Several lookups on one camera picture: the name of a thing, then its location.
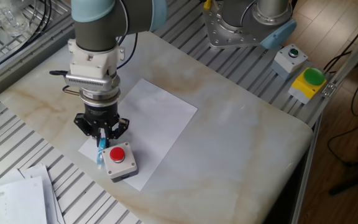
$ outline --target wooden floor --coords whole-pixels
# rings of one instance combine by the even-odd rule
[[[358,33],[358,0],[299,0],[293,17],[298,27],[287,44],[294,43],[322,68]],[[358,186],[333,197],[328,194],[333,185],[356,174],[357,167],[344,167],[327,148],[331,137],[358,125],[350,109],[357,86],[358,68],[325,109],[299,223],[358,223]],[[358,94],[355,109],[358,113]],[[357,161],[357,146],[358,130],[332,142],[332,148],[347,161]]]

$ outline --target paper sheet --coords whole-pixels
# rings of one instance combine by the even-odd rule
[[[62,212],[56,199],[55,192],[53,191],[52,183],[50,181],[47,168],[43,165],[36,165],[23,172],[17,169],[13,169],[5,174],[0,179],[0,186],[21,181],[24,179],[30,179],[35,177],[41,177],[42,187],[44,190],[45,211],[47,214],[48,224],[64,224]]]
[[[142,190],[196,111],[171,93],[139,80],[118,106],[119,114],[130,123],[115,143],[129,142],[139,168],[138,175],[124,181]],[[87,140],[79,151],[96,162],[95,140]]]
[[[41,177],[0,186],[0,223],[47,224]]]

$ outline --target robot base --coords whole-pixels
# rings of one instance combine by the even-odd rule
[[[222,5],[223,2],[219,2],[217,5],[212,4],[209,10],[203,9],[205,27],[211,46],[215,49],[228,49],[258,45],[260,40],[253,38],[242,27],[232,27],[225,23],[219,10]]]

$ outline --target table surface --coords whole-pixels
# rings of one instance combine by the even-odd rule
[[[151,33],[139,36],[136,52],[119,71],[122,97],[144,78],[198,108],[141,192],[112,183],[78,152],[86,136],[73,117],[83,103],[62,93],[62,77],[48,75],[68,69],[66,47],[0,101],[146,223],[262,222],[308,147],[310,127]]]

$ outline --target red button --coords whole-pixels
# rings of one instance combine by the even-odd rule
[[[110,158],[114,161],[114,162],[122,162],[125,158],[125,152],[122,148],[120,147],[115,147],[114,149],[112,149],[110,151]]]

